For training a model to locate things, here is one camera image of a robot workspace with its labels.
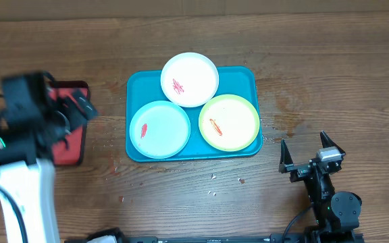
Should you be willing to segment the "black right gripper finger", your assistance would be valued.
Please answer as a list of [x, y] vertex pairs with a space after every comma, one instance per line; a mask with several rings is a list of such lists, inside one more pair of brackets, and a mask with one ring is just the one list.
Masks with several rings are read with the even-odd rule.
[[327, 134], [324, 130], [320, 132], [320, 138], [321, 138], [321, 143], [324, 149], [329, 148], [329, 147], [336, 147], [338, 151], [340, 152], [341, 155], [345, 154], [345, 151], [340, 148]]
[[288, 173], [294, 166], [294, 163], [284, 139], [281, 140], [280, 149], [279, 172]]

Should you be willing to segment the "light blue plate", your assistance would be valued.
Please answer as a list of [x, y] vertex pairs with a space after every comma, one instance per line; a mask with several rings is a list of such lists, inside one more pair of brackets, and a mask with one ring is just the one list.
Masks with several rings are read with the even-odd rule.
[[130, 141], [134, 148], [150, 159], [167, 159], [179, 153], [190, 138], [187, 113], [170, 101], [153, 101], [133, 116]]

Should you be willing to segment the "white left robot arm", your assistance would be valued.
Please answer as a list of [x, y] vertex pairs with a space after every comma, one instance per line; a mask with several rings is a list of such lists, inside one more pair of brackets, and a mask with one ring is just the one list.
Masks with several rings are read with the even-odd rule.
[[0, 203], [8, 242], [59, 242], [57, 166], [83, 161], [86, 129], [98, 112], [85, 81], [36, 71], [1, 79]]

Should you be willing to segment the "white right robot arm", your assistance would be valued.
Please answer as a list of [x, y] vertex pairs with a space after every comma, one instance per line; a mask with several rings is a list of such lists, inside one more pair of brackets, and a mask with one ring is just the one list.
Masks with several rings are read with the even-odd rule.
[[[335, 191], [330, 176], [342, 169], [346, 155], [324, 132], [320, 132], [322, 148], [306, 164], [295, 165], [285, 140], [281, 141], [279, 172], [289, 173], [291, 182], [305, 184], [310, 205], [295, 216], [277, 237], [279, 242], [364, 243], [359, 227], [362, 200], [357, 194]], [[305, 213], [313, 211], [317, 224], [306, 227], [300, 234], [290, 234], [290, 228]]]

